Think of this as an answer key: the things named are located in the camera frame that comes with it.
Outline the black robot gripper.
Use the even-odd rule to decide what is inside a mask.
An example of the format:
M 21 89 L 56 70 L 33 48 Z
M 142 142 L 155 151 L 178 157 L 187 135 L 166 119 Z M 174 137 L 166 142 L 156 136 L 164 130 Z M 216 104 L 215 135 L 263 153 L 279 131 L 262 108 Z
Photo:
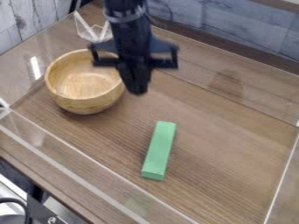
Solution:
M 114 67 L 131 94 L 147 93 L 151 72 L 176 69 L 179 47 L 158 38 L 148 20 L 108 23 L 112 39 L 88 45 L 96 67 Z

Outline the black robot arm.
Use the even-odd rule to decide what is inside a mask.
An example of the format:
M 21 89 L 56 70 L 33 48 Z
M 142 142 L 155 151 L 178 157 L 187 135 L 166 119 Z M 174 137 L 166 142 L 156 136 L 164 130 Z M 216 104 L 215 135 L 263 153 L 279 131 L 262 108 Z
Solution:
M 95 67 L 114 67 L 134 95 L 147 93 L 152 71 L 176 69 L 179 47 L 151 30 L 146 0 L 104 0 L 103 14 L 112 39 L 88 45 Z

